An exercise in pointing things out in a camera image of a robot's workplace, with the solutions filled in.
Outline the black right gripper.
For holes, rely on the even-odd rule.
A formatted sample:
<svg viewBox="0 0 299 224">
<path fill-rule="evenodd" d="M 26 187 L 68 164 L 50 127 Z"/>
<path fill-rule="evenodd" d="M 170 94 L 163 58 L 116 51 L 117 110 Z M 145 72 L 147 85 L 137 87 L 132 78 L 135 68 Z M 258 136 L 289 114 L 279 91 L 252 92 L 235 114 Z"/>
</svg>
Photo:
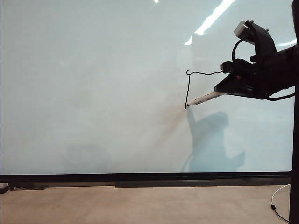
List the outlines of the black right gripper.
<svg viewBox="0 0 299 224">
<path fill-rule="evenodd" d="M 279 80 L 284 69 L 284 54 L 275 53 L 262 64 L 256 64 L 236 59 L 233 52 L 232 61 L 221 64 L 221 71 L 228 76 L 214 87 L 214 91 L 254 99 L 282 100 L 284 96 L 272 98 L 271 95 L 284 89 L 283 82 Z"/>
</svg>

